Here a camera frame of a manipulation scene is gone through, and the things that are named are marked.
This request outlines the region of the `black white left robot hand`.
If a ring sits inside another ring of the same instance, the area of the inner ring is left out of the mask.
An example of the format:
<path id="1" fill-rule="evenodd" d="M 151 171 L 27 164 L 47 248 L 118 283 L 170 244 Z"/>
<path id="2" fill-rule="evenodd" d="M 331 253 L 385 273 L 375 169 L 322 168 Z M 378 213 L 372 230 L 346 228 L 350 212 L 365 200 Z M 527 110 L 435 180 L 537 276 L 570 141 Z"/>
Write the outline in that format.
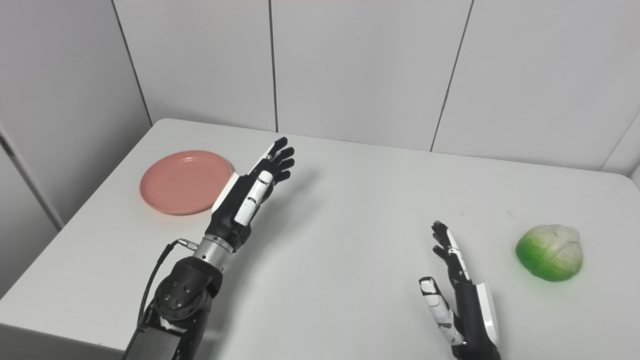
<path id="1" fill-rule="evenodd" d="M 205 237 L 226 242 L 233 253 L 252 232 L 250 223 L 279 183 L 291 177 L 295 149 L 288 138 L 277 139 L 245 174 L 233 172 L 211 208 Z"/>

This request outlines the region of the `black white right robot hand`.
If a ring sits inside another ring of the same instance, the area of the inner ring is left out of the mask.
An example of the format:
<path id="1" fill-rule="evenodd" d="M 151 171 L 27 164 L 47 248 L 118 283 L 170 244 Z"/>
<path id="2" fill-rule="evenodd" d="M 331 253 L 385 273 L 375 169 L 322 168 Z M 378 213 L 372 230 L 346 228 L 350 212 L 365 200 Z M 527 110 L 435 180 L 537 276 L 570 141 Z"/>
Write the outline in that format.
<path id="1" fill-rule="evenodd" d="M 455 294 L 455 309 L 443 296 L 432 276 L 418 281 L 442 336 L 457 360 L 500 360 L 498 319 L 489 283 L 475 283 L 450 228 L 441 221 L 432 226 L 436 245 L 432 251 L 446 264 Z"/>

